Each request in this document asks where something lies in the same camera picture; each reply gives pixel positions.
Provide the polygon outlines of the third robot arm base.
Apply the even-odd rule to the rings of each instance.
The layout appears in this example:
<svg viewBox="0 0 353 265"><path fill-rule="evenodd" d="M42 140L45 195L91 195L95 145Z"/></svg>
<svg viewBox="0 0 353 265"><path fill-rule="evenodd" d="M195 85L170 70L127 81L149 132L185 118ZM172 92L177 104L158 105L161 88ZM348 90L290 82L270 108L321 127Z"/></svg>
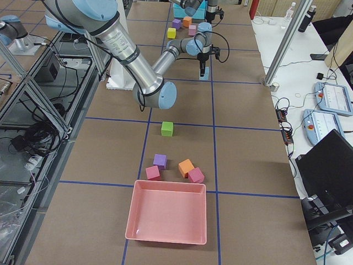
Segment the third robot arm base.
<svg viewBox="0 0 353 265"><path fill-rule="evenodd" d="M39 48L16 15L1 17L1 42L13 55L34 56Z"/></svg>

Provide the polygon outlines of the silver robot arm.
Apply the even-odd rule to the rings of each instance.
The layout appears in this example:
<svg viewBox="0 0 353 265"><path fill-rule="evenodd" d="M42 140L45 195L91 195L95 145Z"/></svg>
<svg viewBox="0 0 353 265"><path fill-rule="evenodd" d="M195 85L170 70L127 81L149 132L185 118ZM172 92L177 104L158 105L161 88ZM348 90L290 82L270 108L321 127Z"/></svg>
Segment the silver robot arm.
<svg viewBox="0 0 353 265"><path fill-rule="evenodd" d="M187 16L192 17L202 5L203 1L199 0L171 0L173 4L176 4L185 11ZM224 11L219 7L217 0L206 1L206 8L204 11L204 21L212 23L216 16L220 17L220 20L224 18Z"/></svg>
<svg viewBox="0 0 353 265"><path fill-rule="evenodd" d="M212 25L202 22L191 38L171 40L154 65L150 65L139 47L120 23L117 1L44 1L47 24L61 31L80 30L98 38L106 52L116 59L134 79L133 96L141 108L171 108L177 98L173 82L163 74L182 53L208 60L212 47Z"/></svg>

